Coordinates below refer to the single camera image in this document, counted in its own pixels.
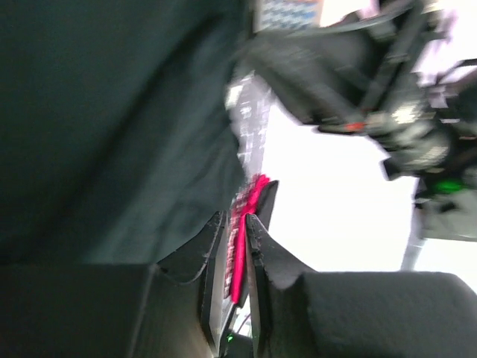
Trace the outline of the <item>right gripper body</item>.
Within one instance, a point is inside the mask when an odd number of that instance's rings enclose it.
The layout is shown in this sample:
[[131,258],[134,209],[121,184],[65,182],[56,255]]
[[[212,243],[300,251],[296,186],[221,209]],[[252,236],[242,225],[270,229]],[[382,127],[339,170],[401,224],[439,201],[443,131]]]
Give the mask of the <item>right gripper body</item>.
[[303,124],[343,134],[442,136],[413,71],[436,36],[426,1],[387,1],[373,18],[263,31],[244,57]]

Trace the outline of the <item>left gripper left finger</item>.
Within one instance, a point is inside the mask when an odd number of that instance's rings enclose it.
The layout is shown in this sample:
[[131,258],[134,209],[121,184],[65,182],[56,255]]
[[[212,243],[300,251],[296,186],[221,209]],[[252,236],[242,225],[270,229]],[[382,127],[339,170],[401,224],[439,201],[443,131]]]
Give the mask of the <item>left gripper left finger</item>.
[[216,357],[227,214],[153,264],[1,268],[3,357]]

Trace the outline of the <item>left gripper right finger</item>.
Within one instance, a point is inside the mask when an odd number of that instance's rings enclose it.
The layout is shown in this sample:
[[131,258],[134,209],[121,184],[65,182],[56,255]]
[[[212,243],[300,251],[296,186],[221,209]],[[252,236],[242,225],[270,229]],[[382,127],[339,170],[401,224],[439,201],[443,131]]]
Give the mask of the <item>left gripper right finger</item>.
[[474,357],[476,294],[442,272],[318,272],[246,219],[256,357]]

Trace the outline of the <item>black polo shirt blue logo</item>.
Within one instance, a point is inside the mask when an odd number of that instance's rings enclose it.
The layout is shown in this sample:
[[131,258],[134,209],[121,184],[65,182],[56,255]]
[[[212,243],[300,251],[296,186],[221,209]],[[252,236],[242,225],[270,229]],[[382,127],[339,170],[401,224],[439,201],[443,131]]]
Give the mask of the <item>black polo shirt blue logo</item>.
[[2,263],[156,263],[230,207],[246,9],[1,3]]

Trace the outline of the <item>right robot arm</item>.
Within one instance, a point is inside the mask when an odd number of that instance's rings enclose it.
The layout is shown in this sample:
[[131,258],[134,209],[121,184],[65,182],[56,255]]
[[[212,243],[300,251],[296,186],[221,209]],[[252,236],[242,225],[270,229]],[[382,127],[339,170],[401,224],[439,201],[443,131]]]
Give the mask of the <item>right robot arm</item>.
[[430,42],[448,39],[451,21],[436,1],[381,1],[367,19],[261,31],[243,51],[299,122],[367,136],[388,154],[388,180],[418,180],[404,271],[427,239],[476,240],[476,74],[419,85],[413,70]]

